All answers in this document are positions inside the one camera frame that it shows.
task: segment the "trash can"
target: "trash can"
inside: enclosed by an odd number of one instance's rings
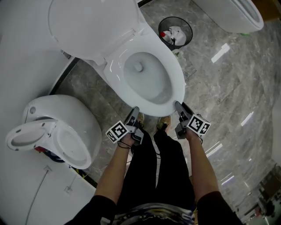
[[[172,26],[179,26],[181,28],[181,30],[183,31],[183,33],[185,34],[186,41],[183,45],[175,45],[174,40],[167,42],[162,37],[163,32],[169,31],[170,27],[172,27]],[[158,26],[158,32],[159,32],[159,38],[161,39],[161,41],[165,45],[167,45],[171,51],[187,45],[188,43],[191,42],[192,37],[193,37],[193,32],[192,32],[192,29],[191,29],[190,25],[188,24],[188,22],[186,22],[184,19],[176,17],[176,16],[170,16],[170,17],[163,19]]]

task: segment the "person's right arm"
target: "person's right arm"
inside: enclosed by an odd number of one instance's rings
[[[190,146],[192,183],[200,225],[242,225],[219,192],[215,172],[196,133],[187,129]]]

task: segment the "person's hand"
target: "person's hand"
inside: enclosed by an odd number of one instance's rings
[[[186,128],[186,134],[185,134],[186,139],[190,142],[194,138],[198,138],[198,135],[192,131],[189,128]]]
[[[120,141],[129,146],[132,146],[135,143],[135,140],[132,139],[131,133],[127,133]]]

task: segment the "black sleeve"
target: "black sleeve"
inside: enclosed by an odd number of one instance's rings
[[[200,225],[242,225],[237,215],[232,212],[220,192],[211,192],[199,199],[197,204],[198,223]]]
[[[80,210],[80,212],[65,225],[76,224],[101,224],[103,221],[110,221],[111,224],[114,220],[116,211],[115,203],[103,196],[94,196],[91,201]]]

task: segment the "forearm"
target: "forearm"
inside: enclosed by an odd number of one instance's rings
[[[117,146],[109,165],[106,167],[97,185],[95,195],[107,197],[117,204],[123,187],[128,154],[129,149]]]
[[[204,195],[219,191],[216,175],[197,136],[189,140],[192,183],[198,201]]]

